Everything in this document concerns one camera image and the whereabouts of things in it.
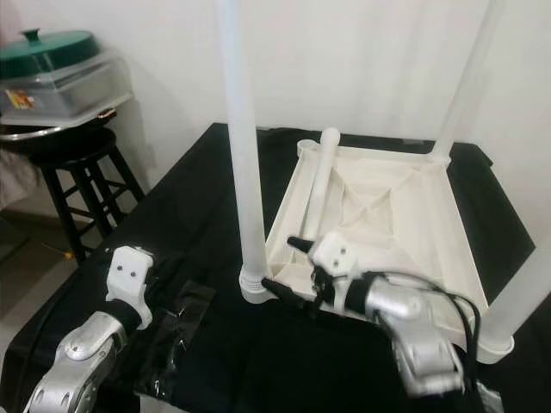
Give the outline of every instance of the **lid handle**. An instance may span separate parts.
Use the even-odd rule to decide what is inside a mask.
[[[40,39],[38,38],[39,30],[39,28],[30,28],[29,30],[23,30],[21,34],[25,36],[30,44],[40,43]]]

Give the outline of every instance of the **green pot lid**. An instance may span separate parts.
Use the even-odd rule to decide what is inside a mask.
[[[100,52],[90,32],[67,31],[39,36],[38,31],[38,28],[26,30],[22,32],[25,40],[0,48],[0,79],[56,71]]]

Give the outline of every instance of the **black stool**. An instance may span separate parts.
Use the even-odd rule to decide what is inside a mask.
[[[115,134],[106,127],[101,127],[87,134],[85,138],[79,147],[72,147],[69,151],[31,157],[32,163],[42,171],[73,254],[79,263],[86,259],[86,253],[94,250],[83,245],[81,236],[96,226],[102,238],[105,238],[113,230],[108,215],[111,215],[117,224],[126,216],[117,204],[117,198],[127,190],[137,202],[144,198],[144,192],[117,149]],[[97,163],[103,157],[111,159],[124,183],[105,179]],[[64,191],[57,170],[70,172],[75,185]],[[92,182],[95,183],[101,199],[97,196]],[[88,211],[67,204],[67,198],[77,191],[82,195]],[[73,213],[92,221],[79,230],[72,218]]]

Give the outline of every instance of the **white cylinder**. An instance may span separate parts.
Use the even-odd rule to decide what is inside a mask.
[[[262,279],[268,275],[268,263],[254,107],[245,66],[238,0],[218,0],[217,3],[233,181],[243,254],[239,285],[245,299],[261,303],[269,298],[261,285]]]
[[[549,292],[551,237],[536,248],[482,316],[481,354],[490,352],[502,354],[501,357],[508,354],[512,350],[512,335]]]
[[[430,154],[432,158],[449,160],[449,151],[454,144],[455,132],[461,121],[465,104],[472,92],[473,80],[480,74],[480,69],[486,60],[486,53],[492,42],[502,8],[503,0],[488,1],[473,49],[468,56],[455,95],[449,104],[440,135]]]
[[[302,237],[305,239],[316,239],[318,236],[319,223],[324,212],[325,196],[333,161],[337,153],[338,143],[341,139],[340,132],[334,127],[328,127],[321,133],[319,140],[319,156],[316,176],[313,180],[312,192],[308,200],[306,217],[302,230]]]

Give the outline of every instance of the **black table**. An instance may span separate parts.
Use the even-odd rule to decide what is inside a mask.
[[[296,164],[296,142],[319,133],[273,129],[258,133],[266,232],[275,218]],[[346,136],[342,145],[426,153],[431,142]],[[476,146],[455,144],[449,179],[488,300],[492,300],[533,250],[528,233]],[[72,276],[40,339],[26,396],[53,362],[59,340],[104,300],[106,248],[141,245],[158,259],[174,261],[154,307],[195,280],[216,291],[187,352],[171,375],[165,399],[193,412],[464,411],[454,397],[409,401],[389,341],[373,325],[304,314],[271,300],[250,305],[238,288],[241,266],[232,166],[225,125],[213,124],[163,180]],[[52,299],[64,293],[65,283]],[[11,406],[22,357],[45,308],[19,332],[5,355],[0,404]],[[551,303],[548,299],[516,334],[517,348],[480,376],[502,392],[508,413],[543,411],[551,405]],[[102,387],[97,407],[136,411],[132,391],[147,391],[143,363],[155,351],[158,323],[138,333]]]

